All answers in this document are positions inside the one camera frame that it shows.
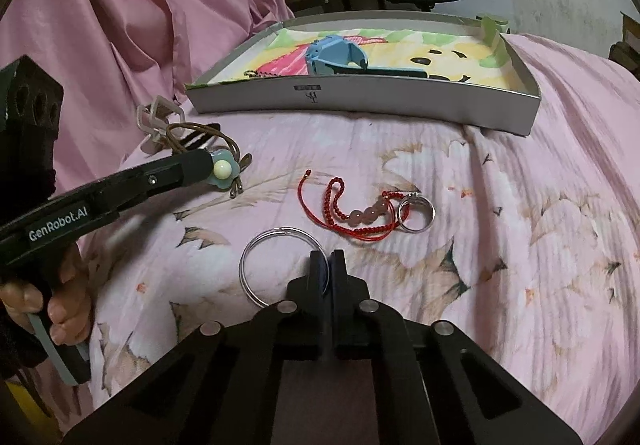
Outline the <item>left hand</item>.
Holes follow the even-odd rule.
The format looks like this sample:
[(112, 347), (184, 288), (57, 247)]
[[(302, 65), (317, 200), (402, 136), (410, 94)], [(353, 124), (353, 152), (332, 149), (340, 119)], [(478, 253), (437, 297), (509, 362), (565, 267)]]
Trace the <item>left hand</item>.
[(45, 309), (52, 323), (49, 330), (52, 341), (57, 345), (75, 345), (85, 341), (92, 328), (88, 271), (76, 243), (67, 249), (58, 277), (60, 287), (48, 303), (43, 302), (42, 293), (30, 283), (4, 283), (1, 301), (12, 321), (30, 333), (35, 330), (27, 315)]

